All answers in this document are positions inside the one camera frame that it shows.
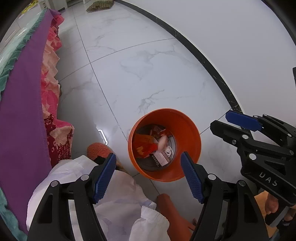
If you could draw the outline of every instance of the white cable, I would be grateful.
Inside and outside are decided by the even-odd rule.
[[[165,153],[167,154],[168,157],[170,157],[171,155],[174,155],[174,152],[170,146],[166,147]]]

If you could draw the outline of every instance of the white wall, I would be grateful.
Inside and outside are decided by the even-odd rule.
[[[45,0],[46,1],[46,5],[48,8],[50,9],[55,9],[54,8],[54,3],[53,3],[53,0]]]
[[[162,19],[212,63],[244,113],[296,126],[296,47],[261,0],[125,0]]]

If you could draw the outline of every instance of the orange slipper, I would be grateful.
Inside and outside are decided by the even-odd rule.
[[[107,158],[110,153],[114,153],[112,149],[107,145],[99,142],[93,143],[89,145],[87,148],[87,157],[92,161],[95,160],[98,156]],[[122,164],[120,163],[117,157],[116,157],[116,166],[120,171],[128,174],[128,172],[123,168]]]

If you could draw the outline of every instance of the pink floral fabric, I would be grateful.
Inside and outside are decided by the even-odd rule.
[[[52,167],[60,160],[71,159],[74,131],[70,123],[57,119],[60,85],[54,78],[57,74],[56,64],[59,60],[55,51],[62,46],[58,37],[58,25],[63,21],[64,18],[60,15],[52,20],[41,67],[41,103]]]

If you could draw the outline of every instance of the tile grout line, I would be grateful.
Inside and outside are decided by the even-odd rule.
[[[202,133],[204,133],[204,132],[205,132],[207,129],[209,129],[210,127],[211,127],[211,126],[209,126],[209,127],[206,128],[204,131],[202,131],[202,132],[200,133],[200,135],[201,135]]]
[[[73,11],[73,16],[74,16],[74,19],[75,19],[75,23],[76,23],[76,26],[77,26],[77,29],[78,29],[79,36],[80,36],[80,38],[81,38],[81,34],[80,34],[80,31],[79,31],[79,28],[78,28],[78,25],[77,25],[77,22],[76,22],[76,18],[75,18],[75,14],[74,14],[74,10],[73,10],[73,8],[72,8],[72,11]],[[84,50],[85,50],[85,52],[86,52],[86,49],[85,49],[84,43],[83,43],[83,41],[82,41],[82,38],[81,38],[81,42],[82,42],[82,45],[83,45]],[[118,121],[117,121],[117,119],[116,119],[116,117],[115,117],[115,115],[114,115],[114,113],[113,113],[113,110],[111,109],[111,106],[110,106],[110,104],[109,104],[109,102],[108,102],[108,100],[107,100],[107,98],[106,98],[106,96],[105,96],[105,93],[104,93],[104,91],[103,91],[103,89],[102,89],[102,87],[101,87],[101,85],[100,85],[100,83],[99,83],[99,81],[98,81],[98,78],[97,78],[97,76],[96,76],[96,73],[94,72],[94,68],[93,68],[92,65],[91,65],[91,68],[92,68],[92,71],[93,71],[93,73],[94,73],[94,75],[95,75],[95,77],[96,77],[96,80],[97,80],[97,82],[98,82],[98,84],[99,84],[99,86],[100,86],[100,89],[101,89],[101,91],[102,91],[102,93],[103,93],[103,95],[104,95],[104,97],[105,97],[105,100],[107,101],[107,104],[108,104],[108,106],[109,106],[109,108],[110,108],[110,110],[111,110],[111,113],[113,114],[113,116],[114,116],[114,118],[115,118],[115,120],[116,120],[116,122],[117,122],[117,124],[118,124],[118,126],[119,126],[119,128],[120,128],[120,130],[121,130],[121,132],[122,132],[122,134],[123,134],[123,136],[125,137],[125,139],[126,139],[126,141],[127,141],[127,138],[126,138],[125,134],[123,133],[122,128],[121,128],[121,126],[119,125],[119,123],[118,123]]]
[[[93,63],[93,62],[95,62],[95,61],[97,61],[97,60],[99,60],[99,59],[102,59],[102,58],[107,57],[107,56],[109,56],[109,55],[111,55],[111,54],[114,54],[114,53],[120,52],[120,51],[122,51],[122,50],[126,50],[126,49],[129,49],[129,48],[132,48],[132,47],[136,47],[136,46],[140,46],[140,45],[143,45],[143,44],[149,44],[149,43],[154,43],[154,42],[164,41],[164,40],[169,40],[169,39],[159,39],[159,40],[154,40],[154,41],[150,41],[150,42],[146,42],[146,43],[141,43],[141,44],[137,44],[137,45],[134,45],[134,46],[130,46],[130,47],[127,47],[127,48],[124,48],[124,49],[121,49],[121,50],[117,50],[117,51],[115,51],[115,52],[113,52],[113,53],[107,54],[107,55],[105,55],[105,56],[103,56],[103,57],[100,57],[100,58],[98,58],[98,59],[96,59],[96,60],[93,60],[93,61],[90,62],[90,63]]]
[[[151,181],[151,179],[149,179],[150,182],[152,183],[153,187],[155,188],[155,190],[157,191],[158,195],[160,195],[159,191],[157,190],[157,188],[154,186],[154,183]]]
[[[83,67],[85,67],[85,66],[87,66],[87,65],[89,65],[89,64],[90,64],[90,63],[88,63],[88,64],[86,64],[86,65],[84,65],[84,66],[80,67],[79,69],[75,70],[75,71],[74,71],[74,72],[72,72],[71,74],[74,74],[76,71],[78,71],[78,70],[82,69]],[[67,75],[66,77],[64,77],[64,78],[62,78],[61,80],[59,80],[59,83],[60,83],[61,81],[63,81],[65,78],[69,77],[71,74],[69,74],[69,75]]]
[[[132,176],[132,178],[134,178],[134,177],[137,176],[137,175],[141,175],[141,173],[138,173],[138,174]],[[149,181],[152,183],[152,185],[153,185],[153,187],[155,188],[155,190],[157,191],[158,195],[160,195],[159,191],[157,190],[157,188],[155,187],[155,185],[154,185],[154,183],[151,181],[151,179],[149,179]]]

